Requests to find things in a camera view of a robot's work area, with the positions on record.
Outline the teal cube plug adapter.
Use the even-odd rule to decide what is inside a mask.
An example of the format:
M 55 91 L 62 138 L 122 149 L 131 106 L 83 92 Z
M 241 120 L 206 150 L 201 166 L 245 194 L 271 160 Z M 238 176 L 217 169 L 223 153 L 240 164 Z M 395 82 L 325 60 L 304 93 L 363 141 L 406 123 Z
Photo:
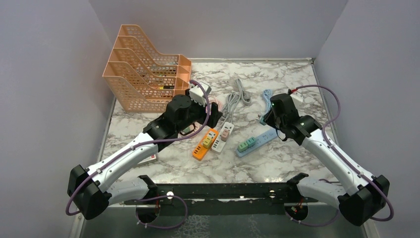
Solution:
M 266 125 L 266 122 L 264 121 L 264 116 L 260 117 L 260 124 L 261 125 Z

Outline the yellow cube plug adapter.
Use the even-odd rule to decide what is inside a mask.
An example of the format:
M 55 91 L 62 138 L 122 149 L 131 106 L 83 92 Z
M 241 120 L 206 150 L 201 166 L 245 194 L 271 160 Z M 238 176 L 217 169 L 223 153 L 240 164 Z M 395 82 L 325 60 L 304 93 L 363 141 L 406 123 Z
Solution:
M 212 142 L 213 142 L 213 137 L 212 136 L 207 136 L 202 141 L 202 145 L 203 145 L 204 148 L 209 149 L 212 146 Z

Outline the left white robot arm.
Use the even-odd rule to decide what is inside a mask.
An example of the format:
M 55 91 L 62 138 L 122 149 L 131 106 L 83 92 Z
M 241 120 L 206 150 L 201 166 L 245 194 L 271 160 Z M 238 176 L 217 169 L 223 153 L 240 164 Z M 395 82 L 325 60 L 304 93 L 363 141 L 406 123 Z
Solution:
M 187 95 L 176 95 L 165 111 L 149 122 L 132 142 L 102 162 L 87 168 L 75 166 L 69 175 L 68 204 L 74 203 L 78 213 L 87 220 L 100 215 L 113 203 L 140 199 L 151 203 L 156 196 L 152 181 L 147 176 L 134 180 L 134 190 L 114 191 L 112 184 L 124 173 L 151 155 L 157 154 L 175 141 L 186 127 L 199 123 L 214 128 L 222 112 L 216 103 L 201 105 Z

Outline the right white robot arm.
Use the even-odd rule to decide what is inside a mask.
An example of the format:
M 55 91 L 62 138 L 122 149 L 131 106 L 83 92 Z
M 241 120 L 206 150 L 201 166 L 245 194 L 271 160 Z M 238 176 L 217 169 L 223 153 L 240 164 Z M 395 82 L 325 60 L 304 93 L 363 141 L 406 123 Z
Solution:
M 300 173 L 287 181 L 289 200 L 316 199 L 338 209 L 355 226 L 361 226 L 385 206 L 390 187 L 385 176 L 374 176 L 358 165 L 329 136 L 323 135 L 321 125 L 313 117 L 300 116 L 289 94 L 272 96 L 270 104 L 265 123 L 311 152 L 341 184 L 336 186 Z

